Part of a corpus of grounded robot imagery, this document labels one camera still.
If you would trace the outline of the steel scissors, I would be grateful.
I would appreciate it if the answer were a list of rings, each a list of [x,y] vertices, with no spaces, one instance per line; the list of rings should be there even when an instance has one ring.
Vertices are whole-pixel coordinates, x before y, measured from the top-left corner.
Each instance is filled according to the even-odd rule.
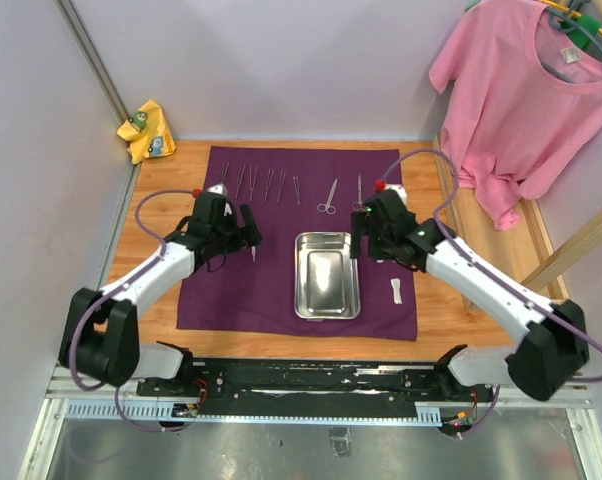
[[[356,200],[352,203],[352,210],[355,212],[361,212],[365,210],[365,206],[363,203],[363,185],[361,175],[357,176],[357,197]]]
[[[330,187],[328,196],[326,200],[317,206],[317,211],[319,213],[324,213],[328,215],[334,215],[336,213],[336,207],[333,205],[334,195],[336,193],[338,186],[338,179],[335,178]]]

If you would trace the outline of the white gauze pad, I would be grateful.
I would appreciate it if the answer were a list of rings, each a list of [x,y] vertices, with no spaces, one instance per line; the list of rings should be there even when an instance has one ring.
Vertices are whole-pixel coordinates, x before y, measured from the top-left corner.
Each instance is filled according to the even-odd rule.
[[[392,278],[390,280],[390,284],[391,284],[391,288],[392,288],[393,302],[396,305],[401,305],[402,304],[401,280],[399,278]]]

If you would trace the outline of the steel instrument tray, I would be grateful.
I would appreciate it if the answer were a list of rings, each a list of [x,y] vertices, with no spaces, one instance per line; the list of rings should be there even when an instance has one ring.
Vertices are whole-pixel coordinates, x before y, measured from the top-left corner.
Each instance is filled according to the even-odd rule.
[[[306,321],[353,320],[361,311],[358,263],[347,232],[306,232],[295,240],[294,309]]]

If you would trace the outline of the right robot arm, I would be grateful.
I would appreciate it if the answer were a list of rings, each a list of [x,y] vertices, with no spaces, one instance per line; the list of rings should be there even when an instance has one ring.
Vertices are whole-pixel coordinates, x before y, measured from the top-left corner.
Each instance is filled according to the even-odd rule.
[[[438,219],[418,222],[405,200],[402,190],[386,189],[352,213],[352,256],[360,256],[365,242],[375,260],[444,281],[496,320],[515,343],[512,348],[454,347],[436,363],[436,392],[455,400],[471,386],[504,384],[534,400],[549,400],[589,359],[581,307],[526,289]]]

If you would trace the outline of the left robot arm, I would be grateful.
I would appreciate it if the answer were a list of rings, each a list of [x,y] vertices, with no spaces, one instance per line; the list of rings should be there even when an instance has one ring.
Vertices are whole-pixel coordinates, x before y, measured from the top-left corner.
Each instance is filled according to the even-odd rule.
[[[190,195],[194,204],[163,237],[140,214],[149,200],[167,194]],[[142,356],[139,319],[176,283],[209,269],[217,256],[226,259],[262,242],[251,207],[234,205],[222,184],[152,193],[137,205],[135,221],[158,241],[155,252],[119,280],[99,290],[81,288],[70,301],[58,361],[84,391],[120,387],[133,378]]]

